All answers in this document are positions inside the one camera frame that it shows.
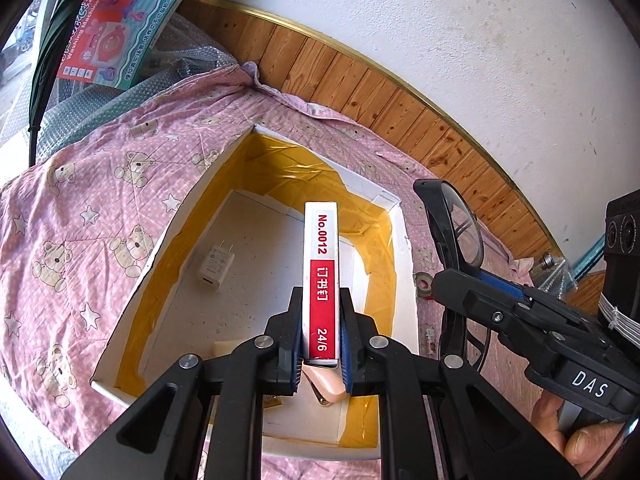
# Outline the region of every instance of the white wall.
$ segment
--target white wall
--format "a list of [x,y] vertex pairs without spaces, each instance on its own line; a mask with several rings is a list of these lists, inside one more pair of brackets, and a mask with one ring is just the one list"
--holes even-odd
[[640,187],[640,50],[607,0],[232,0],[303,23],[432,99],[569,260]]

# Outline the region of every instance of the human hand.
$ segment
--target human hand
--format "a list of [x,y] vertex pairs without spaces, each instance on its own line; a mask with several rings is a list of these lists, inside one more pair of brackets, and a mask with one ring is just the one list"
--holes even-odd
[[585,475],[609,448],[622,424],[606,422],[576,431],[565,441],[560,433],[558,410],[564,401],[543,391],[531,412],[531,424],[572,464],[580,476]]

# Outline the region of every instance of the yellow tape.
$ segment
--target yellow tape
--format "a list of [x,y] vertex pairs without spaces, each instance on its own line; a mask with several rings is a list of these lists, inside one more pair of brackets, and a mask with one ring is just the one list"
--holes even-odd
[[[388,213],[349,192],[337,171],[308,149],[252,132],[216,171],[180,232],[165,241],[166,252],[154,262],[118,370],[115,386],[123,392],[139,397],[145,390],[138,365],[146,340],[178,281],[180,266],[233,189],[271,196],[302,214],[306,202],[337,202],[340,236],[353,244],[369,275],[365,314],[374,318],[380,333],[391,336],[396,271]],[[375,397],[350,399],[340,446],[377,446],[377,405]]]

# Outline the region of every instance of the toy box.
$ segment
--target toy box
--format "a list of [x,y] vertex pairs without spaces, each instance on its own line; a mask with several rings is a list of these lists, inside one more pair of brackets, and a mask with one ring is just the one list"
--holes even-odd
[[181,0],[84,0],[58,77],[126,90]]

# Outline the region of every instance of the blue strip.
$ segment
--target blue strip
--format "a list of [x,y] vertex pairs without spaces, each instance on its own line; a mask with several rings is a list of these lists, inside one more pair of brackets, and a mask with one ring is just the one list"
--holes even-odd
[[510,282],[507,282],[502,278],[498,278],[498,276],[494,276],[493,274],[484,272],[484,270],[480,270],[478,272],[478,279],[481,282],[486,283],[487,285],[494,286],[495,288],[499,288],[501,291],[506,292],[507,294],[515,296],[519,300],[524,300],[524,295],[517,286],[512,285]]
[[293,341],[293,352],[291,353],[291,388],[294,392],[298,390],[300,377],[302,376],[302,313],[298,317],[298,331]]
[[602,235],[600,237],[600,240],[598,240],[595,245],[574,264],[574,269],[572,271],[574,280],[578,282],[583,279],[589,273],[589,271],[593,269],[595,264],[600,261],[603,254],[604,235]]
[[347,327],[344,323],[340,326],[340,366],[342,367],[342,382],[350,394],[353,389],[353,380],[351,377],[351,351],[349,348],[349,335],[347,334]]

